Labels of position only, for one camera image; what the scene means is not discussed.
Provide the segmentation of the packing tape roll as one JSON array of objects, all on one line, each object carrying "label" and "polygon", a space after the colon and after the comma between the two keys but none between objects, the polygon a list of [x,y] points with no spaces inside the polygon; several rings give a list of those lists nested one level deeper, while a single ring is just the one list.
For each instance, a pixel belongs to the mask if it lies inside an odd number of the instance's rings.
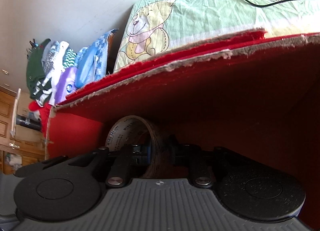
[{"label": "packing tape roll", "polygon": [[136,157],[146,154],[147,167],[143,177],[151,177],[161,160],[161,142],[162,137],[157,126],[139,116],[128,115],[112,126],[105,146],[110,151],[131,148]]}]

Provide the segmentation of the black cylinder bottle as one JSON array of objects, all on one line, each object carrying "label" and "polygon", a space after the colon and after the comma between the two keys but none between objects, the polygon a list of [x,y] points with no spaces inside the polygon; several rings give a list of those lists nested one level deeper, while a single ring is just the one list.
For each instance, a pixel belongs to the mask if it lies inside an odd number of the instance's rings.
[{"label": "black cylinder bottle", "polygon": [[29,119],[28,117],[16,115],[16,124],[25,128],[41,132],[41,123],[39,121]]}]

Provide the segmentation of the large red cardboard box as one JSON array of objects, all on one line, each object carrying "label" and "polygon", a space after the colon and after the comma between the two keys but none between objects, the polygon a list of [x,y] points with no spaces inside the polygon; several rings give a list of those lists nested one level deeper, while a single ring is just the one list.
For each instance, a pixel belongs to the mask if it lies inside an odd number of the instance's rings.
[{"label": "large red cardboard box", "polygon": [[152,123],[166,148],[223,146],[298,177],[300,218],[319,228],[319,33],[246,31],[126,67],[52,107],[46,157],[94,150],[126,116]]}]

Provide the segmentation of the pile of clothes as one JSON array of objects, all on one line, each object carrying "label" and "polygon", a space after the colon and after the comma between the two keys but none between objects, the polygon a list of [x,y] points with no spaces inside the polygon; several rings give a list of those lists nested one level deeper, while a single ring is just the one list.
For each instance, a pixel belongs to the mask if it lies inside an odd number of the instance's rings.
[{"label": "pile of clothes", "polygon": [[117,29],[104,33],[75,52],[69,42],[31,40],[27,53],[26,84],[29,97],[40,107],[56,105],[85,85],[108,75],[107,62]]}]

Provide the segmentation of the cartoon print bed sheet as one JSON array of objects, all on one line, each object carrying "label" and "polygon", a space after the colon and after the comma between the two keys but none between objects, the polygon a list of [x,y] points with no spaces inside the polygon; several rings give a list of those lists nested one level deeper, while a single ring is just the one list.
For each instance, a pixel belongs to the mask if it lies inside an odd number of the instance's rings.
[{"label": "cartoon print bed sheet", "polygon": [[266,37],[317,33],[319,0],[140,0],[114,70],[186,44],[262,28]]}]

